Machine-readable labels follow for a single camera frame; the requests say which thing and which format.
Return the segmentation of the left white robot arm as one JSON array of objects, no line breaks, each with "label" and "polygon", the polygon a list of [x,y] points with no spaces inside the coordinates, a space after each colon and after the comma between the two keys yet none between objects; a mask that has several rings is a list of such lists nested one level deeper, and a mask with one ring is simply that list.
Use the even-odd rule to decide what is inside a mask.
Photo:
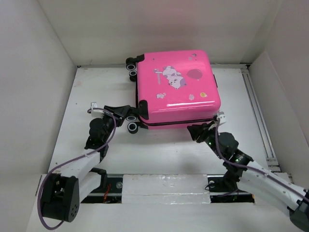
[{"label": "left white robot arm", "polygon": [[104,191],[107,187],[107,172],[96,166],[102,162],[109,149],[116,128],[124,120],[137,112],[125,105],[120,107],[104,106],[91,108],[91,114],[98,114],[89,124],[89,137],[85,149],[89,152],[59,164],[45,176],[38,191],[37,209],[42,225],[51,230],[45,218],[60,223],[72,222],[80,203],[93,190]]}]

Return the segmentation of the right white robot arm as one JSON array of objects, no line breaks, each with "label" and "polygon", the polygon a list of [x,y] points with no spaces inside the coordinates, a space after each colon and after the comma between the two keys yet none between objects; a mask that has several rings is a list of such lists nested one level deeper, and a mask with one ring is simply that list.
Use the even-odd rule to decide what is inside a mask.
[{"label": "right white robot arm", "polygon": [[309,191],[262,167],[238,148],[231,133],[218,132],[216,122],[188,126],[192,140],[206,143],[222,159],[227,169],[223,184],[228,190],[236,188],[269,203],[287,215],[300,230],[309,230]]}]

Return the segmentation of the pink hard-shell suitcase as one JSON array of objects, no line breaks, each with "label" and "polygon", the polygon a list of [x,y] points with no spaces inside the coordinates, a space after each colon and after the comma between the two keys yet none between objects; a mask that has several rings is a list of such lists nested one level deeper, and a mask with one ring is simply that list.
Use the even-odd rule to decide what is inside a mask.
[{"label": "pink hard-shell suitcase", "polygon": [[209,122],[221,99],[203,50],[150,52],[126,59],[136,83],[136,107],[127,117],[131,134],[143,129],[175,129]]}]

